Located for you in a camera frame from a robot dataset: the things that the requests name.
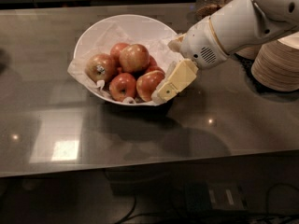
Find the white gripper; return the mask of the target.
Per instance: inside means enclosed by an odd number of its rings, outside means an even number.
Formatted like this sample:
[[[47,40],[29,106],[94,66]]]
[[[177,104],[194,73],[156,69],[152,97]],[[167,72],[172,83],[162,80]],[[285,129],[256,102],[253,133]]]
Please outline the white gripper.
[[[188,59],[169,65],[165,78],[151,95],[157,105],[170,101],[186,89],[197,78],[197,65],[209,69],[229,57],[214,32],[210,17],[197,22],[186,34],[176,35],[167,46]]]

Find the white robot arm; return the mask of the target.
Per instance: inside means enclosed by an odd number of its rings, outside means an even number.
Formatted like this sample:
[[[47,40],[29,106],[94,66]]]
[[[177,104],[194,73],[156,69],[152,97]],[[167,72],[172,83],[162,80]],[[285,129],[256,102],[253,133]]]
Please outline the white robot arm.
[[[224,63],[246,47],[290,35],[299,28],[299,0],[233,0],[168,43],[182,55],[152,94],[163,104],[187,88],[200,69]]]

